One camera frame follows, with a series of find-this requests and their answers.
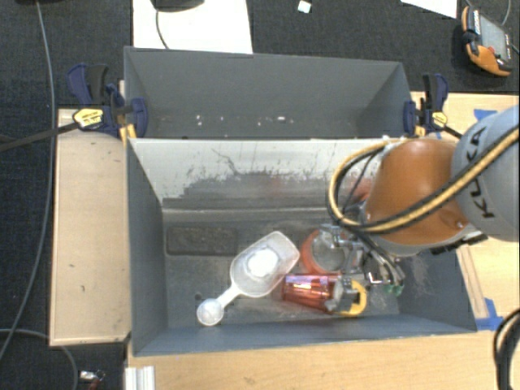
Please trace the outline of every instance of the wooden table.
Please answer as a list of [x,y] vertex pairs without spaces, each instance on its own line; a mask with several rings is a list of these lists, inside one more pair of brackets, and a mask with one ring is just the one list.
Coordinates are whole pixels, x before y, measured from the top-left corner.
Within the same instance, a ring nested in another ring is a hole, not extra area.
[[[421,95],[412,94],[416,101]],[[475,121],[474,109],[502,111],[513,104],[518,104],[518,96],[454,93],[449,95],[444,112],[451,127],[464,132]],[[103,135],[86,137],[91,139],[73,132],[58,140],[52,345],[122,340],[130,330],[128,256],[122,224],[123,167],[119,165],[122,145]],[[81,151],[85,155],[78,167]],[[100,158],[105,161],[101,167]],[[81,201],[85,192],[105,199],[92,207]],[[72,231],[73,227],[81,229]],[[84,236],[82,230],[97,230],[99,234]],[[518,243],[488,240],[471,247],[469,253],[483,295],[494,301],[497,313],[507,315],[517,308]],[[157,389],[490,390],[496,388],[492,337],[492,332],[480,331],[229,353],[140,358],[129,354],[128,365],[155,366]],[[518,354],[513,377],[513,387],[520,388]]]

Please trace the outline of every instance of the black carpet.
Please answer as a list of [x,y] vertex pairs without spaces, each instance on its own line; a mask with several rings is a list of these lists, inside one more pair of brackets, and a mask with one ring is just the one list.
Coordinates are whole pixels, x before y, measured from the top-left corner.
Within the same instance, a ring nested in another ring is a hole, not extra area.
[[[443,74],[454,92],[518,93],[518,57],[508,78],[490,76],[462,52],[460,22],[405,6],[398,0],[247,0],[253,49],[400,61],[412,90],[424,72]],[[472,0],[501,20],[505,0]],[[59,106],[76,104],[64,75],[79,62],[105,63],[108,82],[123,78],[123,47],[131,44],[131,0],[40,0],[54,67]],[[518,46],[520,0],[512,0],[506,26]],[[0,134],[24,137],[50,127],[50,83],[34,2],[0,0]],[[0,154],[0,328],[9,327],[33,266],[45,205],[49,143]],[[46,332],[50,290],[51,226],[42,264],[21,327]],[[103,369],[105,388],[122,385],[121,344],[73,349],[80,370]],[[66,389],[67,359],[42,340],[17,336],[2,364],[0,388]]]

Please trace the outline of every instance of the yellow cable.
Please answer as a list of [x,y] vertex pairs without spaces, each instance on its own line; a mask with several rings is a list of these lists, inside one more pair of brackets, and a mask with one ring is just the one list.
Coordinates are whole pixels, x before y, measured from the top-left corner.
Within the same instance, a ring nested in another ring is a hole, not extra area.
[[[508,147],[510,147],[513,143],[518,141],[518,129],[516,129],[514,132],[511,132],[507,137],[505,137],[502,141],[500,141],[492,150],[490,150],[479,162],[475,164],[474,167],[472,167],[465,175],[463,175],[459,180],[455,181],[452,185],[450,185],[448,188],[446,188],[440,195],[438,195],[435,198],[432,198],[429,202],[424,204],[421,208],[410,211],[408,214],[405,214],[399,218],[393,219],[391,221],[388,221],[386,223],[381,223],[378,225],[375,225],[373,227],[365,227],[363,228],[364,232],[382,232],[386,230],[390,230],[393,228],[399,228],[410,221],[414,219],[418,219],[425,215],[426,213],[433,210],[436,206],[442,204],[443,202],[447,201],[452,196],[459,193],[464,186],[474,178],[476,178],[486,167],[488,167],[502,152],[504,152]],[[339,178],[339,174],[341,173],[341,170],[343,167],[350,162],[352,159],[356,158],[360,154],[365,153],[366,151],[370,150],[376,150],[380,147],[382,147],[384,143],[379,143],[378,145],[369,146],[368,148],[365,148],[363,150],[360,150],[359,152],[355,154],[351,154],[348,158],[346,158],[341,165],[336,169],[334,172],[331,183],[329,185],[328,190],[328,201],[331,206],[331,210],[333,214],[342,222],[351,226],[355,227],[361,227],[362,225],[355,220],[348,219],[345,217],[341,211],[338,209],[338,206],[336,204],[336,200],[334,198],[334,188],[336,186],[336,182]]]

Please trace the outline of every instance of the white scoop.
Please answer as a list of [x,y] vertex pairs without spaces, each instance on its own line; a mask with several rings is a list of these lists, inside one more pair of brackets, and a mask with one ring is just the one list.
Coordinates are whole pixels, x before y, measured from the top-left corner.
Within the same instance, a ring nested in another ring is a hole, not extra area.
[[231,263],[231,287],[216,299],[206,299],[197,308],[202,325],[212,327],[224,316],[224,308],[237,296],[262,297],[270,293],[300,257],[297,247],[281,232],[263,237]]

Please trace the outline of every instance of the blue clamp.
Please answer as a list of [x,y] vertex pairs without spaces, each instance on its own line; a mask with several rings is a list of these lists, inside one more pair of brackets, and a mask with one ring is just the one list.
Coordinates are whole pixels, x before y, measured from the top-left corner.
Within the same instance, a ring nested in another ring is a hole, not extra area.
[[422,81],[426,98],[421,98],[420,109],[413,101],[405,103],[403,125],[410,135],[425,136],[431,132],[441,132],[448,122],[442,112],[448,98],[448,81],[441,74],[425,74]]
[[130,106],[125,106],[124,97],[117,87],[114,84],[105,85],[107,71],[106,65],[89,66],[78,63],[67,73],[67,87],[80,105],[95,106],[97,109],[95,123],[80,125],[80,129],[119,137],[120,128],[126,124],[134,124],[137,137],[143,137],[148,127],[145,99],[133,98]]

